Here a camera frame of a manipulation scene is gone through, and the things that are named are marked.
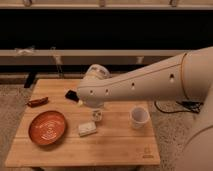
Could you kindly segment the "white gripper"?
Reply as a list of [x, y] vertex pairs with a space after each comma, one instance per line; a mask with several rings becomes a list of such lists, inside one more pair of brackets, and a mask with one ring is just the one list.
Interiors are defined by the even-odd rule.
[[108, 79], [110, 77], [110, 72], [107, 68], [99, 64], [92, 64], [86, 71], [85, 79]]

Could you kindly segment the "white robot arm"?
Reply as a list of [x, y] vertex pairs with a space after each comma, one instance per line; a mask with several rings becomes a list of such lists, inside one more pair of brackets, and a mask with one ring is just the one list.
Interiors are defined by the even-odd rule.
[[77, 87], [86, 105], [107, 101], [193, 101], [203, 107], [190, 130], [175, 171], [213, 171], [213, 46], [185, 52], [111, 77], [97, 64]]

